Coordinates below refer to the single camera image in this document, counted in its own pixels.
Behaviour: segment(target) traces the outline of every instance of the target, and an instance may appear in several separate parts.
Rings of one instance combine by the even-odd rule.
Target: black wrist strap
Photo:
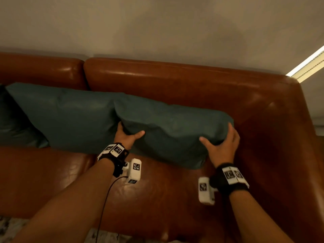
[[[229,196],[235,190],[249,190],[249,184],[232,163],[218,166],[216,173],[210,177],[209,184],[225,196]]]
[[[125,159],[129,155],[129,151],[121,143],[114,143],[108,145],[105,150],[98,156],[98,161],[107,158],[114,163],[115,169],[113,172],[114,177],[119,177],[123,173],[123,167],[126,164]]]

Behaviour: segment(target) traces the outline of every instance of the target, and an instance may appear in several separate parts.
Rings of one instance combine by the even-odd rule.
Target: sofa
[[[0,53],[0,83],[13,82],[124,92],[228,113],[241,136],[235,164],[251,194],[294,242],[324,242],[323,157],[295,79],[155,61]],[[188,170],[134,154],[128,160],[134,157],[143,163],[141,180],[113,186],[101,229],[166,242],[240,241],[228,200],[218,193],[214,206],[198,200],[198,178],[214,172],[209,160]],[[51,147],[0,147],[0,215],[31,218],[95,160]]]

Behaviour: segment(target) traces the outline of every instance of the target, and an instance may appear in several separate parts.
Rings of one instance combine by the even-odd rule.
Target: wire
[[[100,221],[99,221],[99,226],[98,226],[98,230],[97,230],[97,236],[96,236],[96,243],[98,240],[98,235],[99,235],[99,230],[100,230],[100,225],[101,225],[101,220],[102,220],[102,216],[103,216],[103,211],[105,210],[105,206],[106,206],[106,202],[107,202],[107,198],[108,198],[108,194],[110,192],[110,189],[112,187],[112,185],[115,184],[116,181],[118,181],[121,178],[128,178],[128,176],[123,176],[123,177],[118,177],[116,180],[114,180],[114,182],[110,185],[110,188],[108,189],[107,195],[106,195],[106,199],[105,199],[105,203],[103,204],[103,208],[102,208],[102,212],[101,212],[101,216],[100,216]]]

